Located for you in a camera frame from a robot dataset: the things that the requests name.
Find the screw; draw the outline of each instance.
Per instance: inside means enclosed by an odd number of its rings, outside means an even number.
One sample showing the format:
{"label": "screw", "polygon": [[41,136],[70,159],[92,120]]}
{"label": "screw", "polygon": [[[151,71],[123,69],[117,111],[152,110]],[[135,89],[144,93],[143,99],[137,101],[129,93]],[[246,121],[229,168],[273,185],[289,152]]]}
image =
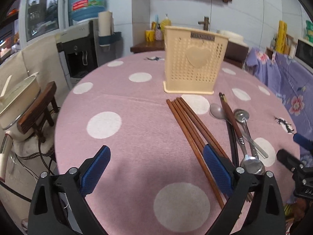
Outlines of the screw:
{"label": "screw", "polygon": [[266,175],[269,177],[269,178],[272,178],[274,176],[273,172],[271,171],[267,171],[266,172]]}
{"label": "screw", "polygon": [[48,176],[48,172],[44,171],[43,173],[40,174],[40,177],[45,178]]}
{"label": "screw", "polygon": [[70,174],[75,174],[77,172],[77,168],[70,168],[68,171]]}
{"label": "screw", "polygon": [[239,174],[242,174],[242,173],[245,172],[245,169],[242,168],[242,167],[238,167],[238,168],[236,169],[236,171],[237,171]]}

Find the faucet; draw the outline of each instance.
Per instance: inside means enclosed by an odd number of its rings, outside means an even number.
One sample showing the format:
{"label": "faucet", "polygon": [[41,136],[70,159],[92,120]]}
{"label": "faucet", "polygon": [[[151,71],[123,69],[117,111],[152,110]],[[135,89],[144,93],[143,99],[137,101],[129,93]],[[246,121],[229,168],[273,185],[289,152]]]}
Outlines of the faucet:
{"label": "faucet", "polygon": [[203,25],[203,30],[208,31],[209,30],[209,17],[204,17],[204,21],[199,21],[199,25]]}

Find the purple floral cloth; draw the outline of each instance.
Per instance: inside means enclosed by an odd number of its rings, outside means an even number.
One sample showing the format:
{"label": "purple floral cloth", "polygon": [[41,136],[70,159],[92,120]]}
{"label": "purple floral cloth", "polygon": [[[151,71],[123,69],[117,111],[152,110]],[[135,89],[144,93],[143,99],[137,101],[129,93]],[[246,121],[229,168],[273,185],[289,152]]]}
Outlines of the purple floral cloth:
{"label": "purple floral cloth", "polygon": [[279,93],[281,87],[281,74],[275,62],[258,48],[252,48],[249,52],[246,65],[253,68],[253,75],[263,82],[273,93]]}
{"label": "purple floral cloth", "polygon": [[[313,74],[288,55],[274,52],[270,60],[258,48],[251,49],[246,65],[281,100],[297,133],[313,140]],[[309,151],[300,147],[300,156],[305,166],[313,167]]]}

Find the microwave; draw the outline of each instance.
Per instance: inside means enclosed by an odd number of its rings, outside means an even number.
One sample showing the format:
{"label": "microwave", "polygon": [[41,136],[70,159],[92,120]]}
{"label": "microwave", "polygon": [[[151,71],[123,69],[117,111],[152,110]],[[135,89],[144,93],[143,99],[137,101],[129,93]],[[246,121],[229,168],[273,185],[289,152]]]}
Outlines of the microwave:
{"label": "microwave", "polygon": [[313,43],[298,39],[294,60],[313,74]]}

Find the beige plastic basket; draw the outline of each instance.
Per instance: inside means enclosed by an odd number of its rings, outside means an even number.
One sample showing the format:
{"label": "beige plastic basket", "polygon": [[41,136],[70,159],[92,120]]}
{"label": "beige plastic basket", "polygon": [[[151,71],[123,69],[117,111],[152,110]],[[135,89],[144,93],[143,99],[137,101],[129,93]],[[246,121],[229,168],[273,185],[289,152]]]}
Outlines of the beige plastic basket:
{"label": "beige plastic basket", "polygon": [[217,33],[165,27],[164,91],[212,95],[227,44],[228,37]]}

